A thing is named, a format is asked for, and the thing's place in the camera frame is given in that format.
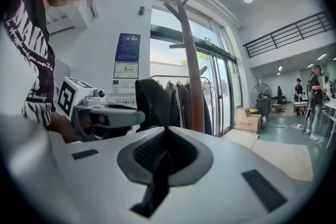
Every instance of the floor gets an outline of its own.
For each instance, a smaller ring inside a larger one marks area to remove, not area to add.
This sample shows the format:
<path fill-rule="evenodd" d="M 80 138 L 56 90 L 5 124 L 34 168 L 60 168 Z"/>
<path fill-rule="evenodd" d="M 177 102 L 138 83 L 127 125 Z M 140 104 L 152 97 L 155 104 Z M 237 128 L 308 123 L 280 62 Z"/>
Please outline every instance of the floor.
<path fill-rule="evenodd" d="M 293 104 L 287 103 L 283 106 L 284 112 L 282 113 L 270 113 L 268 117 L 267 125 L 262 124 L 260 130 L 260 140 L 269 142 L 278 142 L 286 144 L 297 144 L 297 145 L 307 145 L 312 167 L 313 167 L 313 182 L 318 181 L 321 178 L 323 171 L 328 168 L 332 153 L 336 147 L 336 136 L 333 137 L 328 149 L 326 145 L 329 138 L 320 136 L 318 141 L 313 141 L 309 139 L 308 135 L 305 135 L 302 129 L 294 129 L 291 124 L 302 124 L 301 128 L 307 125 L 307 121 L 303 119 L 303 116 L 293 116 Z M 331 123 L 328 125 L 328 119 L 325 116 L 322 117 L 322 122 L 318 128 L 318 132 L 325 136 L 330 136 Z M 274 125 L 286 125 L 288 126 L 286 130 L 279 130 L 274 127 Z M 295 180 L 298 188 L 300 189 L 310 189 L 312 186 L 311 182 Z"/>

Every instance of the small white table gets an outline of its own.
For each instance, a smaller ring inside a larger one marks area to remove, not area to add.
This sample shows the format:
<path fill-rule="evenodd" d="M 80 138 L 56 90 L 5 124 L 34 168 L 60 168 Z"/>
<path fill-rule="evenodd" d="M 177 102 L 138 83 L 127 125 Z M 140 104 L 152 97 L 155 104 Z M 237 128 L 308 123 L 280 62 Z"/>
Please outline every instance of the small white table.
<path fill-rule="evenodd" d="M 336 126 L 336 99 L 331 98 L 330 101 L 328 103 L 325 103 L 324 105 L 329 108 L 329 113 L 324 111 L 323 114 L 334 122 L 334 125 L 333 125 L 332 130 L 331 130 L 331 135 L 330 135 L 330 138 L 329 138 L 329 141 L 328 141 L 328 144 L 327 144 L 327 148 L 328 148 L 329 144 L 330 144 L 330 141 L 331 141 L 331 138 L 332 138 L 332 135 L 334 134 L 334 131 L 335 131 L 335 126 Z M 331 115 L 331 109 L 334 109 L 334 116 Z"/>
<path fill-rule="evenodd" d="M 299 108 L 301 106 L 303 106 L 305 108 L 305 112 L 306 112 L 307 102 L 302 101 L 302 102 L 294 102 L 293 103 L 293 115 L 295 115 L 296 108 Z"/>

